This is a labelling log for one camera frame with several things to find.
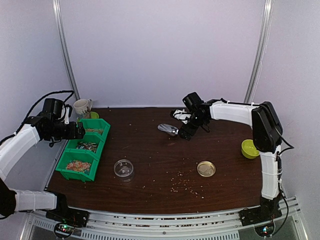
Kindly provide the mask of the green bin compartment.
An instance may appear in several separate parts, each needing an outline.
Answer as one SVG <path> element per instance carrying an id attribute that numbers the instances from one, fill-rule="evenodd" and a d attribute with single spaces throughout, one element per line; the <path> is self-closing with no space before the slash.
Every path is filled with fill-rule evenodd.
<path id="1" fill-rule="evenodd" d="M 91 129 L 104 129 L 104 132 L 102 135 L 98 134 L 98 133 L 94 133 L 94 132 L 85 132 L 86 134 L 98 134 L 98 136 L 102 139 L 102 140 L 106 140 L 109 130 L 111 128 L 111 125 L 106 122 L 104 119 L 99 118 L 99 119 L 91 119 L 91 118 L 84 118 L 79 120 L 78 122 L 82 122 L 83 123 L 83 127 L 84 129 L 87 128 L 91 128 Z"/>
<path id="2" fill-rule="evenodd" d="M 102 136 L 95 132 L 89 132 L 82 139 L 69 140 L 65 150 L 74 150 L 79 153 L 89 153 L 97 158 L 100 158 L 103 152 L 105 141 Z"/>

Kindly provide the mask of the metal scoop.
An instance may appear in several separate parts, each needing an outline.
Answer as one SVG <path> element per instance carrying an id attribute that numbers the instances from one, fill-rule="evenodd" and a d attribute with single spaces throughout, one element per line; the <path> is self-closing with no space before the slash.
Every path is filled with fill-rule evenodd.
<path id="1" fill-rule="evenodd" d="M 179 129 L 173 125 L 161 123 L 157 126 L 157 129 L 167 133 L 171 137 L 176 137 L 179 135 Z"/>

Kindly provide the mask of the green bin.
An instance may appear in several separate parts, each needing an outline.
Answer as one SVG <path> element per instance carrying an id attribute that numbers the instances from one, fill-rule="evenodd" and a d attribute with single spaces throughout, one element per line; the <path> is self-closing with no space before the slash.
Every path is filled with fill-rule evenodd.
<path id="1" fill-rule="evenodd" d="M 65 150 L 55 168 L 66 180 L 93 182 L 96 178 L 99 160 L 91 153 L 79 150 Z"/>

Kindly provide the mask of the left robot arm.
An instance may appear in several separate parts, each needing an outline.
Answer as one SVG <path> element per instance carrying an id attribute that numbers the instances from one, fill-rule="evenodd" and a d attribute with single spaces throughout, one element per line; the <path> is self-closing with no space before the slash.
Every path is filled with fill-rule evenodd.
<path id="1" fill-rule="evenodd" d="M 72 211 L 61 203 L 58 193 L 9 188 L 5 180 L 23 155 L 42 140 L 76 140 L 85 136 L 81 122 L 58 122 L 46 117 L 30 117 L 22 128 L 0 142 L 0 218 L 15 212 L 49 210 L 61 222 L 72 218 Z"/>

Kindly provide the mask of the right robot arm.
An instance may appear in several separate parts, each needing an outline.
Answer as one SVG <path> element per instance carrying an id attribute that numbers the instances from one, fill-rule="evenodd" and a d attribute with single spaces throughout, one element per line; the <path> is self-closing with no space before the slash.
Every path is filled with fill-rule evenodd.
<path id="1" fill-rule="evenodd" d="M 172 110 L 170 116 L 182 122 L 178 135 L 190 140 L 198 130 L 211 120 L 245 124 L 252 129 L 252 140 L 259 152 L 262 170 L 260 206 L 256 210 L 259 220 L 268 220 L 275 212 L 281 198 L 281 150 L 283 128 L 273 105 L 239 103 L 221 99 L 203 101 L 197 96 L 183 99 L 186 109 Z"/>

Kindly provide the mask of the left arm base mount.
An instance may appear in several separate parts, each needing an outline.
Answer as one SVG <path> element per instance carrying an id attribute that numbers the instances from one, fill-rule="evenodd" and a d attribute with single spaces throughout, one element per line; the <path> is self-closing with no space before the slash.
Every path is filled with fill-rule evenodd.
<path id="1" fill-rule="evenodd" d="M 56 222 L 64 223 L 76 228 L 87 226 L 90 213 L 85 210 L 69 208 L 66 212 L 59 210 L 46 210 L 45 217 Z"/>

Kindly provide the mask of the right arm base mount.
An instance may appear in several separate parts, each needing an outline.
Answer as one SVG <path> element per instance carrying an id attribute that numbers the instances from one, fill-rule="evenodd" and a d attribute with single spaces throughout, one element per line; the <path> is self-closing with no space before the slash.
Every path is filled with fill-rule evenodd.
<path id="1" fill-rule="evenodd" d="M 254 208 L 244 208 L 239 212 L 242 226 L 249 226 L 271 221 L 282 216 L 282 212 L 276 209 L 274 212 L 264 212 L 260 206 Z"/>

